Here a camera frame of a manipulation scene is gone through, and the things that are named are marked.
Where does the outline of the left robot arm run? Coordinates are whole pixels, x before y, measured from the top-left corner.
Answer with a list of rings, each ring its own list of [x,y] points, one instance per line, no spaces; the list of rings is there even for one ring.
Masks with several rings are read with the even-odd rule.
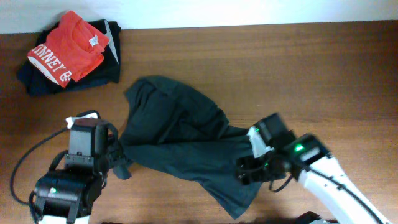
[[[70,126],[69,148],[53,159],[29,196],[34,223],[88,223],[108,172],[129,179],[128,162],[111,123],[77,118]]]

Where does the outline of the dark green t-shirt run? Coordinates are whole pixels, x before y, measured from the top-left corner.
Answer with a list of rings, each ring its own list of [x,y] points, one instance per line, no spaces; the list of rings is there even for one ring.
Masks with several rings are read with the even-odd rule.
[[[261,184],[236,177],[236,161],[252,155],[247,129],[230,125],[213,100],[171,78],[140,78],[124,95],[129,116],[119,140],[130,161],[199,183],[233,219],[249,208]]]

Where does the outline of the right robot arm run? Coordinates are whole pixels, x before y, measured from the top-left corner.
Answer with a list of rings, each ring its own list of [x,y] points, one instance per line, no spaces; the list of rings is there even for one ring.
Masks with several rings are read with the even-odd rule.
[[[247,132],[252,154],[236,161],[240,183],[273,184],[297,181],[333,215],[333,223],[389,223],[352,183],[337,158],[313,134],[297,137],[279,114],[274,113],[252,125]]]

